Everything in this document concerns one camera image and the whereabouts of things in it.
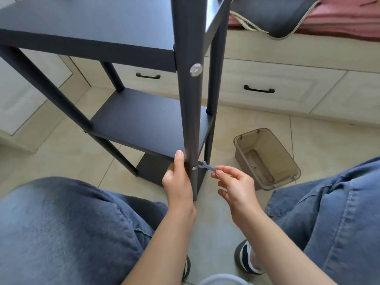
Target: black drawer handle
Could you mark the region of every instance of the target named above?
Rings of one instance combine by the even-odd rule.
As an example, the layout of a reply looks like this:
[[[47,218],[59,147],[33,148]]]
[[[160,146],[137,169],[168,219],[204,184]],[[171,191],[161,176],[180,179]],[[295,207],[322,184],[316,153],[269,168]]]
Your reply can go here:
[[[252,89],[248,85],[244,85],[243,88],[244,88],[244,90],[248,90],[248,91],[263,92],[263,93],[274,93],[274,89],[258,90],[258,89]]]
[[[139,77],[139,78],[148,78],[148,79],[159,79],[159,78],[161,78],[161,75],[144,76],[144,75],[141,75],[140,73],[136,73],[136,77]]]

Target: finger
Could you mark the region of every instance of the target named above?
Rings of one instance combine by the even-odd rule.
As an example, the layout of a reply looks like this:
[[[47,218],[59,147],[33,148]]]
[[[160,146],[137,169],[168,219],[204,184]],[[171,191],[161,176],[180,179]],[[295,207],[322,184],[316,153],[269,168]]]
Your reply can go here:
[[[227,204],[230,206],[230,197],[228,196],[228,193],[224,191],[223,189],[218,190],[218,194],[223,197],[224,200],[226,200]]]
[[[223,183],[223,181],[219,181],[219,182],[218,182],[218,186],[227,189],[227,186],[226,186],[226,184]]]
[[[186,170],[185,170],[184,162],[185,162],[185,155],[183,154],[181,150],[178,150],[174,157],[174,172],[185,174]]]
[[[240,180],[241,177],[245,176],[245,173],[240,171],[239,169],[231,166],[216,166],[215,169],[221,170],[232,177],[236,178],[237,180]]]
[[[174,163],[171,163],[162,178],[162,184],[164,184],[166,181],[168,181],[172,176],[174,175]]]
[[[216,170],[216,177],[223,182],[227,187],[231,184],[231,182],[234,180],[233,177],[228,175],[227,173],[223,172],[222,170]]]

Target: left hand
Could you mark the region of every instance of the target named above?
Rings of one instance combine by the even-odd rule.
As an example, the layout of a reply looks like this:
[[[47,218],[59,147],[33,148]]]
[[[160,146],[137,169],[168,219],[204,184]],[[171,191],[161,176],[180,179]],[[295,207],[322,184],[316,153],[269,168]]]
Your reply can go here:
[[[195,210],[193,190],[185,170],[185,156],[178,150],[172,163],[162,178],[162,184],[168,198],[168,208]]]

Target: right hand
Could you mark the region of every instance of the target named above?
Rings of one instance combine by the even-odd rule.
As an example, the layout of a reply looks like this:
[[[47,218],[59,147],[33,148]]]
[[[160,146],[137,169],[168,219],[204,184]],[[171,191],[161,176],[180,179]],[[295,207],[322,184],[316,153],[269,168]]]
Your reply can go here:
[[[246,173],[230,166],[216,166],[211,177],[219,179],[218,194],[226,200],[231,209],[232,220],[241,227],[245,217],[252,211],[262,211],[255,193],[255,182]]]

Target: drawer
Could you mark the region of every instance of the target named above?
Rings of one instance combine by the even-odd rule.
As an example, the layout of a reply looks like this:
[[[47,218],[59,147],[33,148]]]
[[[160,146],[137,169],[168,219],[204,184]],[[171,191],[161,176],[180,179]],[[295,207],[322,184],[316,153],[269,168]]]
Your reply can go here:
[[[349,71],[312,114],[380,124],[380,74]]]
[[[114,64],[127,88],[179,98],[177,73]]]
[[[219,100],[309,113],[345,72],[225,59]]]

